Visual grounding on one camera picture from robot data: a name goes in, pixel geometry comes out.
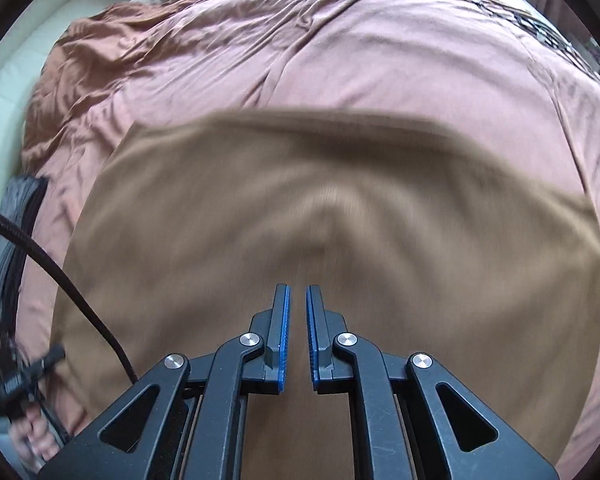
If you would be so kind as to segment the person's left hand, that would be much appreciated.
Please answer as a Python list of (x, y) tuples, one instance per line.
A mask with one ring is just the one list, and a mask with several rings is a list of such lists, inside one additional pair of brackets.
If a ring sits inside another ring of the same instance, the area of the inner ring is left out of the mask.
[(38, 404), (29, 405), (24, 415), (10, 424), (8, 434), (20, 462), (32, 471), (39, 471), (60, 451), (60, 444)]

